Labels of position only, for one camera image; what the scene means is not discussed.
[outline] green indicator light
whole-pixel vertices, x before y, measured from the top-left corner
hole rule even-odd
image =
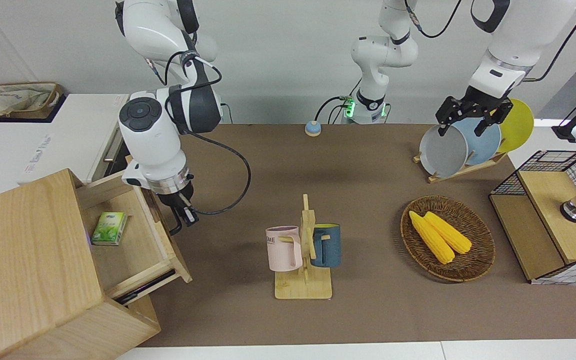
[[[348,105],[346,105],[345,107],[345,117],[352,118],[354,114],[355,114],[355,101],[353,101],[351,98],[350,100],[348,100]]]

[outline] green tissue pack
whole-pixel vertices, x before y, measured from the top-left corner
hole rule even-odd
[[[99,222],[94,228],[91,243],[102,246],[118,246],[119,239],[126,226],[126,216],[123,212],[104,211],[99,216]]]

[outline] yellow plate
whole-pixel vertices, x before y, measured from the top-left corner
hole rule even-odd
[[[535,117],[530,107],[516,98],[511,98],[510,102],[512,110],[499,125],[502,138],[497,150],[499,153],[507,153],[524,145],[535,127]]]

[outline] plate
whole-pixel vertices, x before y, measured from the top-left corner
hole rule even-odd
[[[472,243],[467,253],[455,253],[448,264],[441,264],[410,221],[409,211],[424,215],[434,212]],[[423,196],[409,203],[400,221],[401,237],[410,256],[430,274],[457,283],[484,276],[495,262],[495,242],[486,223],[469,207],[453,198]]]
[[[455,175],[466,164],[468,143],[461,131],[450,126],[439,136],[439,125],[426,131],[419,144],[421,165],[430,175],[447,178]]]
[[[501,123],[503,143],[499,145],[499,153],[507,153],[524,145],[533,133],[535,117],[525,102],[511,98],[512,109]]]
[[[487,162],[498,151],[501,143],[501,129],[498,123],[488,126],[481,136],[475,135],[475,128],[479,125],[482,118],[465,118],[453,123],[452,126],[457,128],[468,142],[468,150],[475,152],[466,161],[468,166],[476,166]]]

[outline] pink mug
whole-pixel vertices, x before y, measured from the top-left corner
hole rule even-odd
[[[270,270],[275,272],[294,271],[304,264],[298,226],[266,228],[265,243],[268,246]]]

